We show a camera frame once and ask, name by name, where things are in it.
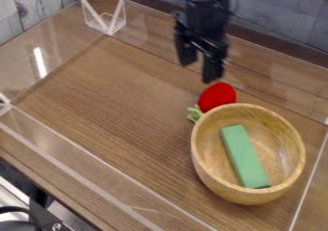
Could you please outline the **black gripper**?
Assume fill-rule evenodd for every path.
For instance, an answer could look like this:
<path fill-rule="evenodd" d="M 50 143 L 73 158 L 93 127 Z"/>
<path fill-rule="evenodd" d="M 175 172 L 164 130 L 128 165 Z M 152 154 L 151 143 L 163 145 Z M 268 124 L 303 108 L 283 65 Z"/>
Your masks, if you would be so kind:
<path fill-rule="evenodd" d="M 204 54 L 203 82 L 224 75 L 228 43 L 226 26 L 231 16 L 230 0 L 185 0 L 187 8 L 175 12 L 175 45 L 180 63 L 187 66 Z"/>

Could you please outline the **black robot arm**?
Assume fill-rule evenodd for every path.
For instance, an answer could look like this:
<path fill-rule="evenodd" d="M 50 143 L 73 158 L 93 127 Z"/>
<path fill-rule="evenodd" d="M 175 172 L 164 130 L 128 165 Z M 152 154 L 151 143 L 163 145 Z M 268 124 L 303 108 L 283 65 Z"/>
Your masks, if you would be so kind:
<path fill-rule="evenodd" d="M 187 8 L 175 12 L 175 45 L 180 63 L 197 62 L 204 55 L 203 82 L 209 83 L 224 75 L 228 56 L 226 27 L 231 16 L 230 0 L 185 0 Z"/>

